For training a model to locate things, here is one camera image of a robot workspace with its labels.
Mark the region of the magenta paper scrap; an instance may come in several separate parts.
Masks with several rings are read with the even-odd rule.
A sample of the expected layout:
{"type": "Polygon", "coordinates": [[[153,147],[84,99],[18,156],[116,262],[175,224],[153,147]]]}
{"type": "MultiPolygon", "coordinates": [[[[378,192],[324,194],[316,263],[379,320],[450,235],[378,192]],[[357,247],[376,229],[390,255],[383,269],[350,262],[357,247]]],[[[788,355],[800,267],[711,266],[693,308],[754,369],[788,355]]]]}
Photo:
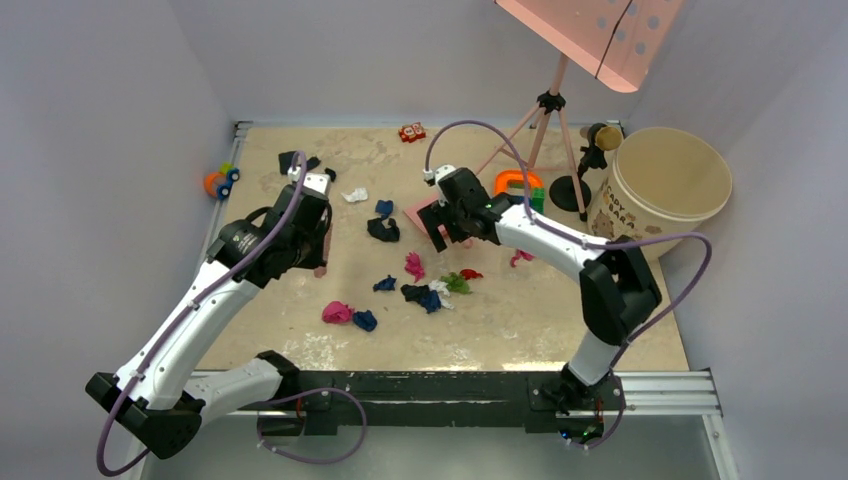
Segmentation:
{"type": "Polygon", "coordinates": [[[405,257],[404,270],[410,274],[417,283],[425,278],[426,270],[418,253],[409,252],[405,257]]]}

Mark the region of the pink dustpan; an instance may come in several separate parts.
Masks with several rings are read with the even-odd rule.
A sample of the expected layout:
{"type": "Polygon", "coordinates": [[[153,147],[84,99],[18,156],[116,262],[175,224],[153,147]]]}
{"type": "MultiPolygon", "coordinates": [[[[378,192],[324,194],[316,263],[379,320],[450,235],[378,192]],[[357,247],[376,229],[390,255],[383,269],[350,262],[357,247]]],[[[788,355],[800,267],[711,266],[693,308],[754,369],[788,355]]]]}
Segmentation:
{"type": "MultiPolygon", "coordinates": [[[[432,220],[431,218],[428,217],[428,215],[430,215],[432,213],[430,211],[430,207],[434,203],[438,203],[437,202],[438,199],[439,199],[438,195],[434,194],[434,195],[429,196],[428,198],[420,200],[416,203],[412,203],[412,204],[403,208],[404,215],[421,232],[423,232],[425,235],[427,235],[428,238],[430,236],[429,235],[430,230],[428,230],[428,228],[429,228],[428,225],[433,224],[433,221],[430,221],[429,224],[428,224],[428,220],[432,220]],[[421,212],[424,212],[424,215],[425,215],[424,218],[422,218],[421,212]]],[[[444,240],[445,244],[447,245],[447,243],[449,243],[449,241],[452,241],[448,231],[446,230],[446,228],[442,224],[439,224],[437,227],[438,227],[437,230],[438,230],[439,235],[441,236],[441,238],[444,240]]],[[[474,239],[471,238],[471,237],[468,237],[465,240],[458,241],[458,243],[462,248],[464,248],[466,250],[470,250],[474,246],[474,239]]]]}

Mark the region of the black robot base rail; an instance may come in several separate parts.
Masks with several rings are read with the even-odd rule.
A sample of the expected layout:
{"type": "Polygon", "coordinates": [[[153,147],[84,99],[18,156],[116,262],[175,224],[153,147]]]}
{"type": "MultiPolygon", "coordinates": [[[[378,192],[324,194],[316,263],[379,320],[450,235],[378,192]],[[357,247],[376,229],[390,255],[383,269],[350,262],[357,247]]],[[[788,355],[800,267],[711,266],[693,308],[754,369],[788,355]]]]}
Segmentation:
{"type": "Polygon", "coordinates": [[[618,380],[582,387],[558,371],[302,371],[285,384],[280,403],[308,435],[341,426],[518,428],[593,439],[624,406],[618,380]]]}

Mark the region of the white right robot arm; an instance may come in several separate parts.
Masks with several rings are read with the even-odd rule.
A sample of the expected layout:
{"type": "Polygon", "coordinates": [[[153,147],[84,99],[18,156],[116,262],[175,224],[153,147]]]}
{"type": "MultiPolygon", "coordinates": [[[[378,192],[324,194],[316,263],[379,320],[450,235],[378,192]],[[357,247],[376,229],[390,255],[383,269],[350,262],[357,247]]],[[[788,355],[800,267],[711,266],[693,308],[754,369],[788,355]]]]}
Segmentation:
{"type": "Polygon", "coordinates": [[[467,168],[424,173],[438,192],[417,212],[437,251],[469,238],[534,256],[577,283],[587,332],[563,369],[561,392],[576,407],[596,399],[614,358],[662,295],[640,248],[582,234],[526,208],[514,196],[490,196],[467,168]]]}

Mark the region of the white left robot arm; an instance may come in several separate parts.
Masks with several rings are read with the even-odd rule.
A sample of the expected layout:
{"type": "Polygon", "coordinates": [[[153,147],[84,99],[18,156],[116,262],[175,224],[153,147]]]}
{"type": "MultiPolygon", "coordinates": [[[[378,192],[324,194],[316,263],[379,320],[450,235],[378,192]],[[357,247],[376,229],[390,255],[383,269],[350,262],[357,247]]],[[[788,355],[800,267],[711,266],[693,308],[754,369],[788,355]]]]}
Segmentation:
{"type": "Polygon", "coordinates": [[[211,421],[241,407],[292,405],[298,368],[268,350],[204,380],[199,361],[235,315],[288,270],[325,266],[332,208],[326,174],[292,182],[271,206],[224,225],[184,298],[117,372],[99,372],[85,391],[148,452],[168,459],[211,421]]]}

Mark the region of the green paper scrap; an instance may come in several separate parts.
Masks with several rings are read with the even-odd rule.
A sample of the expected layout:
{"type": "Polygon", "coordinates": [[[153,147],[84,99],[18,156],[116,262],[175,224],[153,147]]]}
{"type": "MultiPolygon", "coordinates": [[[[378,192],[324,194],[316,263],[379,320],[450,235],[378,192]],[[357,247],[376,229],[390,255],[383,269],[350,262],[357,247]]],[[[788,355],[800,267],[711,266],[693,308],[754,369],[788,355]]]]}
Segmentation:
{"type": "Polygon", "coordinates": [[[445,284],[446,290],[450,293],[467,295],[472,292],[468,281],[458,272],[450,272],[441,276],[439,280],[445,284]]]}

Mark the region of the round magenta paper ball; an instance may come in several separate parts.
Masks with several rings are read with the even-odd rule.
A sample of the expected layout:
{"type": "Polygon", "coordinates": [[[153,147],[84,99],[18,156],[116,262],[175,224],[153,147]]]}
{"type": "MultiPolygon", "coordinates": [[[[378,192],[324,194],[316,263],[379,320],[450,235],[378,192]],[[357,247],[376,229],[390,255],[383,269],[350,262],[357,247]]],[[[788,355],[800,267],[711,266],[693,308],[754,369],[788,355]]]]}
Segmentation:
{"type": "Polygon", "coordinates": [[[327,324],[347,324],[352,321],[354,313],[355,309],[349,305],[340,301],[332,301],[324,307],[321,319],[327,324]]]}

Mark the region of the pink hand brush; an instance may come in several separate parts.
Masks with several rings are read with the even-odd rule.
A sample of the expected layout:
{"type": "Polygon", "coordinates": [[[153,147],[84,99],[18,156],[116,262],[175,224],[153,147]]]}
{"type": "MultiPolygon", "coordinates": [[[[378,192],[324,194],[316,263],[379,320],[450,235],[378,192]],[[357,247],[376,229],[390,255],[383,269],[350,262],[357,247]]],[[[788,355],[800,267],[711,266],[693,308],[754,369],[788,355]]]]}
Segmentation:
{"type": "Polygon", "coordinates": [[[321,263],[313,270],[313,276],[316,279],[320,279],[324,277],[327,273],[327,266],[329,261],[329,254],[331,249],[331,241],[332,241],[332,229],[333,224],[329,222],[327,225],[326,232],[323,237],[323,244],[321,250],[321,263]]]}

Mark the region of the pink paper scrap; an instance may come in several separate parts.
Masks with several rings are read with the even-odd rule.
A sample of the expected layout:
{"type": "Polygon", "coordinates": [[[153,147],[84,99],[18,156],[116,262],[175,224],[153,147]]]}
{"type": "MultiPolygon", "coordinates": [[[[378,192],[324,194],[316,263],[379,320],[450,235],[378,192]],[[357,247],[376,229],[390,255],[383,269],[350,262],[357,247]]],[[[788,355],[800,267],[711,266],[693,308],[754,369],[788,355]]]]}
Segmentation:
{"type": "Polygon", "coordinates": [[[510,257],[509,265],[511,268],[515,268],[520,261],[533,261],[534,259],[534,255],[523,250],[516,249],[510,257]]]}

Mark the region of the red paper scrap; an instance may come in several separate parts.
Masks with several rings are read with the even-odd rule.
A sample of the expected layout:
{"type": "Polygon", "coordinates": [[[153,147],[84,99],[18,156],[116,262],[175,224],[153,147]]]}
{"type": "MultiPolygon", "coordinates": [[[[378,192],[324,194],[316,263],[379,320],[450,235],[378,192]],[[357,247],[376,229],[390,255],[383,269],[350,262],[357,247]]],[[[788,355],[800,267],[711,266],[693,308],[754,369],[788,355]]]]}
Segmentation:
{"type": "Polygon", "coordinates": [[[476,271],[476,270],[474,270],[474,269],[470,269],[470,268],[462,269],[462,270],[459,272],[459,274],[460,274],[460,275],[461,275],[461,276],[462,276],[465,280],[480,279],[480,278],[483,278],[483,277],[484,277],[484,275],[483,275],[482,273],[480,273],[480,272],[478,272],[478,271],[476,271]]]}

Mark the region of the white paper scrap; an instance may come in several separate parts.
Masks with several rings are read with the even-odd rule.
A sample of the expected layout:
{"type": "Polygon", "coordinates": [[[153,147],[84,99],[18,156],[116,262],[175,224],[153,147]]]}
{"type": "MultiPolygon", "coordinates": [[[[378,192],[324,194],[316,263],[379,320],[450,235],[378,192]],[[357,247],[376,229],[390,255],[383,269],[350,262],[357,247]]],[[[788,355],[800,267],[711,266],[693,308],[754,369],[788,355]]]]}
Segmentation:
{"type": "Polygon", "coordinates": [[[350,204],[364,202],[369,198],[369,194],[366,188],[357,187],[353,191],[349,193],[341,193],[343,199],[350,204]]]}

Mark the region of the small blue paper scrap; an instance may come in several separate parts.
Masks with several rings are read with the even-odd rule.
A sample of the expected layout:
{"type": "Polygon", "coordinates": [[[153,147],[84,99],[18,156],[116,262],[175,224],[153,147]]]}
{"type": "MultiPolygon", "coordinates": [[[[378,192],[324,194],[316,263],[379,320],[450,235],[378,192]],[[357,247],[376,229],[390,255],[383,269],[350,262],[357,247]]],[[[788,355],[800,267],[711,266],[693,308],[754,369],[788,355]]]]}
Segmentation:
{"type": "Polygon", "coordinates": [[[387,275],[385,278],[377,281],[373,286],[372,290],[374,292],[380,291],[394,291],[396,289],[397,279],[392,277],[391,275],[387,275]]]}

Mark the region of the dark blue paper scrap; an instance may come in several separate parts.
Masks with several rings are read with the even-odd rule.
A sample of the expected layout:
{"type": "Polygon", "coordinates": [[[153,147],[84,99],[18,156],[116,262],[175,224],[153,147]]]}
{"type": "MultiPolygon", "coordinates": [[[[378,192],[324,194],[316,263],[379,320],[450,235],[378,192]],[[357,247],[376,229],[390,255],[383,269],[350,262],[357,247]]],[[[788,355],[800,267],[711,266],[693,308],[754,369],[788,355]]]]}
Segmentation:
{"type": "Polygon", "coordinates": [[[355,311],[351,316],[351,321],[355,326],[366,332],[373,332],[378,325],[378,320],[371,310],[355,311]]]}

